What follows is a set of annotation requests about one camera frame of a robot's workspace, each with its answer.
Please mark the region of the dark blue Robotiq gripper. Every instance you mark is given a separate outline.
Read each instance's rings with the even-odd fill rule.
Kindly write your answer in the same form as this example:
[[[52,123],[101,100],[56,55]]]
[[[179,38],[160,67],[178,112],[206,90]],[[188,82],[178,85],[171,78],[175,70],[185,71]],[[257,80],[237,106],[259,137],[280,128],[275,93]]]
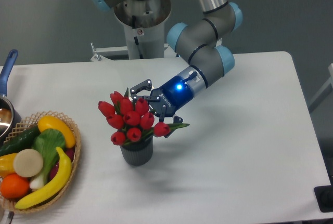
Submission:
[[[132,102],[139,98],[147,100],[148,105],[155,111],[154,115],[159,118],[160,122],[164,122],[166,117],[171,117],[173,123],[169,124],[170,131],[164,135],[165,138],[168,138],[174,133],[176,127],[183,123],[183,119],[175,115],[176,111],[194,98],[194,93],[189,85],[192,80],[191,76],[187,78],[175,76],[159,88],[152,90],[152,82],[147,79],[129,90],[129,99]],[[137,94],[143,90],[152,91],[149,96],[138,96]]]

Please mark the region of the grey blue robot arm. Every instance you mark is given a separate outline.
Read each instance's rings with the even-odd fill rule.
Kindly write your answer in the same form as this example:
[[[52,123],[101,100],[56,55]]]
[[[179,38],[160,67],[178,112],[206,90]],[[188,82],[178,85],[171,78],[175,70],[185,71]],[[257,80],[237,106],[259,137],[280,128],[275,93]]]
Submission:
[[[183,125],[176,111],[198,93],[225,76],[235,65],[233,54],[218,41],[236,30],[243,15],[238,5],[228,0],[199,0],[203,18],[193,25],[178,23],[168,33],[164,23],[171,12],[170,0],[92,0],[103,11],[113,9],[123,24],[128,55],[131,59],[163,56],[168,44],[188,67],[159,88],[146,80],[128,89],[131,105],[152,110],[164,128],[171,117],[170,130]]]

